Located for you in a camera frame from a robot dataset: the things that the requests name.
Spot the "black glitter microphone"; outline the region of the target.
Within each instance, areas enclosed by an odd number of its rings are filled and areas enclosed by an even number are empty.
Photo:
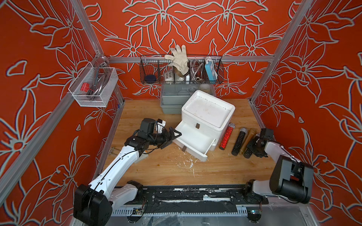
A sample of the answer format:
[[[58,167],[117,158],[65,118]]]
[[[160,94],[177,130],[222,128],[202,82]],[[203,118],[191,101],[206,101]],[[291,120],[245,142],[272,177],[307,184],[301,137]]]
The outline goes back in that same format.
[[[245,152],[244,152],[244,154],[243,154],[243,156],[246,158],[246,159],[249,159],[252,155],[253,155],[253,146],[247,146],[246,147],[246,150],[245,150]]]

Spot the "gold microphone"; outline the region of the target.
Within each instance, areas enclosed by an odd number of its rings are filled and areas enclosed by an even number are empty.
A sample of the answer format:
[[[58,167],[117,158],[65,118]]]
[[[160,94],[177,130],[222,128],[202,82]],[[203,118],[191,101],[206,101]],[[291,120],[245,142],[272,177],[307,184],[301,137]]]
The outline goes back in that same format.
[[[240,150],[240,153],[241,155],[244,154],[244,152],[246,151],[246,148],[247,148],[247,145],[248,143],[251,141],[251,139],[257,134],[257,130],[252,128],[250,129],[250,131],[248,132],[246,138],[244,139],[243,141],[243,144],[241,146],[241,150]]]

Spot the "black microphone silver head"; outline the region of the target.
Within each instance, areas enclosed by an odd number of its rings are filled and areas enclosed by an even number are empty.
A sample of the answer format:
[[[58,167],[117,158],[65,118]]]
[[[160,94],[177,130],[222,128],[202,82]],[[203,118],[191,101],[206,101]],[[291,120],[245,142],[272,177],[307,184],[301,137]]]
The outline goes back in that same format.
[[[232,155],[237,156],[240,153],[242,144],[243,144],[244,139],[246,138],[247,134],[248,134],[248,130],[246,128],[241,128],[239,130],[238,137],[237,137],[234,147],[232,149]]]

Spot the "red glitter microphone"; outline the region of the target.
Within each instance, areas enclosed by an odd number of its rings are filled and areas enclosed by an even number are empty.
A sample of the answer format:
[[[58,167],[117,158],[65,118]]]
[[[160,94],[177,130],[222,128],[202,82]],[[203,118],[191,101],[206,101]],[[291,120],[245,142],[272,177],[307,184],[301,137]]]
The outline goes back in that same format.
[[[219,145],[219,148],[220,148],[221,150],[225,150],[225,149],[226,149],[226,146],[227,146],[227,144],[228,144],[228,141],[229,141],[229,139],[230,139],[230,137],[231,137],[231,134],[232,134],[234,128],[235,128],[235,124],[232,123],[232,122],[230,122],[230,123],[228,124],[228,127],[227,127],[225,133],[224,133],[224,136],[223,136],[223,138],[222,138],[222,141],[221,141],[221,143],[220,143],[220,145]]]

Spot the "white drawer cabinet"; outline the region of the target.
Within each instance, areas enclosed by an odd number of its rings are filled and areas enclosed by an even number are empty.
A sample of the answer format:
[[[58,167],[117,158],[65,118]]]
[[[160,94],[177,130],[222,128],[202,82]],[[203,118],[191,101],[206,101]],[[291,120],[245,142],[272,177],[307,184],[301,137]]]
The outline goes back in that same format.
[[[235,106],[197,90],[182,107],[182,120],[176,131],[182,135],[173,142],[202,162],[222,140]]]

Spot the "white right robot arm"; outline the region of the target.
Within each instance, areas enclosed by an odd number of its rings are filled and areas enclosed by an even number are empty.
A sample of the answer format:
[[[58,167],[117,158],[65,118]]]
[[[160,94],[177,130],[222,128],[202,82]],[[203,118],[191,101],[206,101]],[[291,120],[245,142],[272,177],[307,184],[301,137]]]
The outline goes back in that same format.
[[[271,157],[275,167],[269,180],[250,180],[246,183],[243,196],[247,202],[262,202],[276,196],[290,203],[308,204],[312,196],[314,169],[289,154],[284,146],[274,140],[273,130],[263,128],[247,144],[243,156]]]

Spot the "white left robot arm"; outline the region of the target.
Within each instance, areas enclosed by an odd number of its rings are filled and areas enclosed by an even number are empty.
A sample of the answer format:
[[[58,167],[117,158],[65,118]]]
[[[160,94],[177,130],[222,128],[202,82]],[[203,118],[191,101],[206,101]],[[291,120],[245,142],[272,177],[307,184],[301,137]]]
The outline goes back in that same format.
[[[124,143],[112,163],[88,185],[81,184],[74,193],[74,218],[89,226],[104,226],[114,209],[133,201],[142,193],[142,184],[129,181],[116,189],[116,185],[130,166],[142,155],[157,149],[164,149],[182,133],[170,127],[165,121],[145,118]]]

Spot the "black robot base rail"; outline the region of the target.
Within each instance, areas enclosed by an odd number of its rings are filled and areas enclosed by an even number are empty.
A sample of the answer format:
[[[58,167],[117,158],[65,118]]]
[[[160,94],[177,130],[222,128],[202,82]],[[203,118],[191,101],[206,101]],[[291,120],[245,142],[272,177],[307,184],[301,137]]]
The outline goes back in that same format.
[[[246,216],[269,204],[245,185],[145,186],[142,196],[115,209],[115,216],[180,214]]]

